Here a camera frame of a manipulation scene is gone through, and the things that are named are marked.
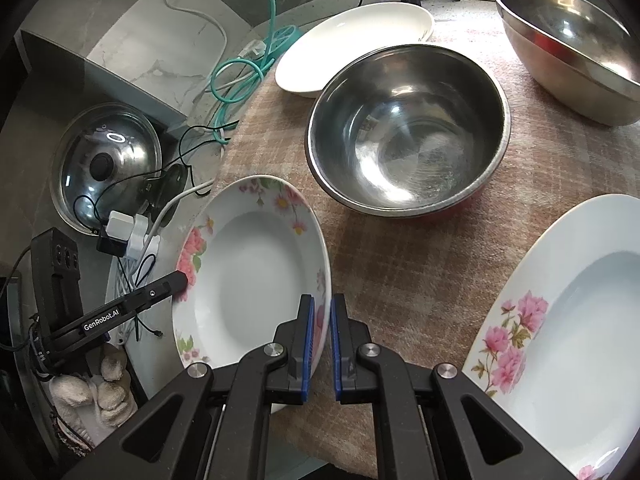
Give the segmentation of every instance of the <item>checkered tablecloth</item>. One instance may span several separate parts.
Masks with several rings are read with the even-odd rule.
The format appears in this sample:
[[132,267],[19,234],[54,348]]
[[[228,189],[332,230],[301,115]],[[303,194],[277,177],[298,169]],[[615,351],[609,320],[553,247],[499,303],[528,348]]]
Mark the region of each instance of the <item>checkered tablecloth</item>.
[[[497,77],[511,107],[511,141],[472,205],[437,224],[365,216],[341,206],[308,170],[304,132],[312,100],[280,90],[269,74],[234,134],[217,188],[255,173],[290,181],[318,215],[334,292],[374,341],[406,361],[462,366],[484,316],[516,264],[553,221],[592,196],[638,195],[640,123],[607,128],[546,93],[521,65],[496,16],[438,22],[432,41]],[[334,401],[330,338],[310,402],[271,426],[309,455],[376,476],[369,406]]]

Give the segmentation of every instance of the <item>stainless steel bowl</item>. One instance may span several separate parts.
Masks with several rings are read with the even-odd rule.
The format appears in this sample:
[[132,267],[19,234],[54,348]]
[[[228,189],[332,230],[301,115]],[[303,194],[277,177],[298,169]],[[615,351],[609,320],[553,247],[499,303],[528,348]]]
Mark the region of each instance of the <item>stainless steel bowl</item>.
[[495,0],[513,49],[559,101],[599,123],[640,119],[640,46],[586,0]]
[[338,202],[387,217],[451,208],[500,164],[509,106],[498,82],[453,50],[376,50],[324,87],[306,130],[309,168]]

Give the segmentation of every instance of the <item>glass pot lid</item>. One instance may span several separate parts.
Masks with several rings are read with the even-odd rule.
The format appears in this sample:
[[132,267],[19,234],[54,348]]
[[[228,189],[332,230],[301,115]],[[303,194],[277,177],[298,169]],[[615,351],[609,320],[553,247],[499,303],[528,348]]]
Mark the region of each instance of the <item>glass pot lid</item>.
[[66,223],[93,234],[100,228],[98,219],[106,221],[112,210],[131,216],[144,212],[147,179],[154,174],[111,184],[160,167],[158,135],[140,111],[118,103],[97,105],[78,115],[60,140],[51,197]]

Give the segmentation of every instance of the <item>white oval dish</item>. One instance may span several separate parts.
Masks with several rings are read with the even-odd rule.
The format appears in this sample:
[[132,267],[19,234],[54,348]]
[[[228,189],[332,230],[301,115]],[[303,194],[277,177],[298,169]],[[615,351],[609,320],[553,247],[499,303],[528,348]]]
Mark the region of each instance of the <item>white oval dish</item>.
[[612,471],[640,426],[640,200],[560,217],[504,285],[463,367],[580,480]]
[[178,258],[187,290],[174,297],[184,367],[237,362],[315,300],[311,373],[324,348],[331,301],[329,256],[316,215],[291,184],[269,175],[235,181],[200,212]]
[[346,10],[316,25],[284,53],[276,83],[287,92],[318,97],[351,61],[386,46],[427,41],[433,24],[427,9],[401,2]]

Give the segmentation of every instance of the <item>white cable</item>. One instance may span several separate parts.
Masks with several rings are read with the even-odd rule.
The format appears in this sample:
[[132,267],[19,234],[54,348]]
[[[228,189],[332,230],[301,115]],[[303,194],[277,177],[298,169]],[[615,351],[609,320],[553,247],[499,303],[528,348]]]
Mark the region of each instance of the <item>white cable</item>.
[[[199,191],[203,187],[211,186],[215,181],[216,181],[215,178],[212,178],[211,180],[207,180],[202,184],[198,184],[196,187],[191,187],[190,189],[183,191],[182,193],[174,196],[171,200],[169,200],[169,202],[167,202],[166,205],[162,208],[162,211],[158,215],[158,218],[156,218],[156,221],[154,222],[154,224],[151,226],[151,231],[149,231],[149,234],[146,236],[145,244],[142,247],[141,254],[144,255],[146,253],[146,250],[149,248],[149,245],[151,244],[152,238],[156,236],[156,234],[158,233],[158,229],[160,228],[160,222],[162,221],[162,218],[164,218],[164,215],[166,215],[167,211],[169,211],[169,209],[171,209],[176,202],[180,202],[180,200],[182,200],[187,195],[190,195],[193,192]],[[132,279],[133,279],[133,275],[138,271],[138,269],[142,265],[142,261],[144,261],[144,258],[141,257],[140,261],[136,262],[136,265],[134,266],[134,269],[130,274],[130,277]]]
[[220,92],[221,90],[226,90],[227,88],[230,88],[231,86],[235,85],[236,83],[242,82],[245,79],[249,79],[252,75],[254,75],[254,73],[253,72],[249,72],[248,74],[245,74],[242,77],[234,79],[233,81],[229,81],[228,83],[223,84],[221,87],[216,88],[216,92]]
[[226,43],[227,43],[227,38],[226,38],[226,32],[225,29],[222,27],[222,25],[220,25],[220,22],[218,20],[216,20],[215,18],[213,18],[212,16],[209,16],[206,12],[202,12],[201,10],[196,10],[196,9],[187,9],[185,7],[177,7],[172,5],[171,3],[169,3],[169,0],[164,0],[165,4],[167,7],[169,7],[170,9],[173,10],[179,10],[180,12],[188,12],[189,14],[194,14],[195,16],[199,16],[201,18],[203,18],[204,20],[207,20],[209,23],[212,23],[213,25],[215,25],[219,30],[220,33],[222,33],[222,49],[220,50],[220,55],[218,56],[218,59],[216,60],[216,62],[214,63],[213,66],[218,66],[218,64],[220,63],[220,60],[222,59],[223,54],[225,53],[226,50]]
[[[218,72],[218,75],[222,74],[226,69],[231,68],[233,65],[226,65],[223,66],[220,71]],[[213,70],[209,73],[209,75],[207,76],[207,86],[209,86],[211,84],[211,76],[213,75]]]

